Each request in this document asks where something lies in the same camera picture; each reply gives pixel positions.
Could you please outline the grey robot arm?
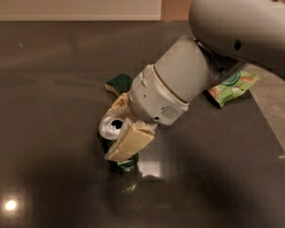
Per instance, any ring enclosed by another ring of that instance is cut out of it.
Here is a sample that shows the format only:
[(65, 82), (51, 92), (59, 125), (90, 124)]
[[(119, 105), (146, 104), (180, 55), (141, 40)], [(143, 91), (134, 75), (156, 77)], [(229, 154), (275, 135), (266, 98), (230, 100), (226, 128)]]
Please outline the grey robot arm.
[(285, 81), (285, 4), (280, 0), (193, 0), (191, 36), (147, 66), (105, 113), (101, 132), (119, 120), (105, 159), (124, 162), (145, 148), (158, 125), (171, 125), (202, 91), (245, 65)]

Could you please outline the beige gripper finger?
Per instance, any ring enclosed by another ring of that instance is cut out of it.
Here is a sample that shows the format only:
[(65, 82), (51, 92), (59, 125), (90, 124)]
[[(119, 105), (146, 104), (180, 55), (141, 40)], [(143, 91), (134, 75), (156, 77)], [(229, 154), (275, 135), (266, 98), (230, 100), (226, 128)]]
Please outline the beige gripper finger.
[(104, 114), (106, 117), (113, 116), (120, 119), (132, 118), (133, 112), (129, 106), (129, 94), (123, 93), (112, 104), (112, 106)]
[(126, 118), (117, 141), (109, 148), (104, 158), (124, 162), (147, 147), (155, 137), (155, 125), (145, 121)]

